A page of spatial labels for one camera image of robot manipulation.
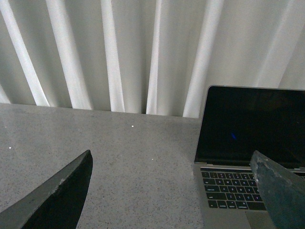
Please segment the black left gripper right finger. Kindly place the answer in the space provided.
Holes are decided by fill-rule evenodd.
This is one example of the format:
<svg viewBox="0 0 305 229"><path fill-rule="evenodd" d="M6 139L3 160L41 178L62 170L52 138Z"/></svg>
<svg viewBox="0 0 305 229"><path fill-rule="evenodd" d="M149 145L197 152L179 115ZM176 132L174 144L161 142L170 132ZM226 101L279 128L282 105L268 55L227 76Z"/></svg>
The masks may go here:
<svg viewBox="0 0 305 229"><path fill-rule="evenodd" d="M305 227L305 180L254 151L250 167L265 208L278 229Z"/></svg>

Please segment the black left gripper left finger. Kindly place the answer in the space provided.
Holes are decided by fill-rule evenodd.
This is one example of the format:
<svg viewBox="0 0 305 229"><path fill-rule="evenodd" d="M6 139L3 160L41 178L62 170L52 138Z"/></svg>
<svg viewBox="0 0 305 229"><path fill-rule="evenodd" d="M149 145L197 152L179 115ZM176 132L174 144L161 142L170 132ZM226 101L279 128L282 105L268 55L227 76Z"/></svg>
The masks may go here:
<svg viewBox="0 0 305 229"><path fill-rule="evenodd" d="M85 151L27 196L0 214L2 229L74 229L79 222L92 175Z"/></svg>

